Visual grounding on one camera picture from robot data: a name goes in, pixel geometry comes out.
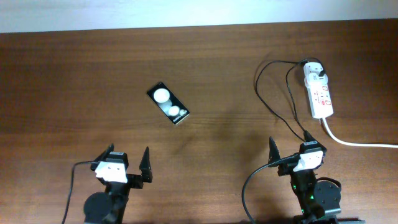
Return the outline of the black smartphone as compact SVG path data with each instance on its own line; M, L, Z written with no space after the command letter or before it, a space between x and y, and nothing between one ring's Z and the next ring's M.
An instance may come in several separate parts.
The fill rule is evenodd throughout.
M174 125L178 125L190 115L189 109L163 82L155 84L146 94Z

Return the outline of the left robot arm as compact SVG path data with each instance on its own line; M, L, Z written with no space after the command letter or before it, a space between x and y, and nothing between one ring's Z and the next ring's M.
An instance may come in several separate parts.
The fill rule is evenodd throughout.
M139 164L140 174L128 174L128 156L116 152L114 145L101 153L90 166L96 178L105 186L102 192L90 195L84 204L85 223L122 223L131 189L142 189L153 179L150 165L150 149L144 151Z

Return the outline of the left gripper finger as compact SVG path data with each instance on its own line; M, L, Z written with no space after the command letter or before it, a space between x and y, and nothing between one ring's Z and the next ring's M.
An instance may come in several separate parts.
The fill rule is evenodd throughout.
M113 152L114 151L114 144L110 144L108 147L107 147L107 149L104 151L104 152L102 152L95 160L94 160L94 162L97 162L97 163L99 163L99 162L101 162L101 161L105 161L105 159L109 156L109 154L111 153L111 152Z
M150 149L146 147L141 163L139 165L143 182L151 183L153 180L152 168L150 164Z

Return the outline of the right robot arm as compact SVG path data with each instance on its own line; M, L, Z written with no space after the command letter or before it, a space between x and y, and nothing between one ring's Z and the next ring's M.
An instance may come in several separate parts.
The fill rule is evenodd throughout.
M308 131L299 152L281 158L275 141L269 138L269 166L278 168L278 176L290 176L290 185L296 195L301 215L293 217L294 223L338 223L341 212L341 184L328 177L316 177L315 170L323 164L327 152Z

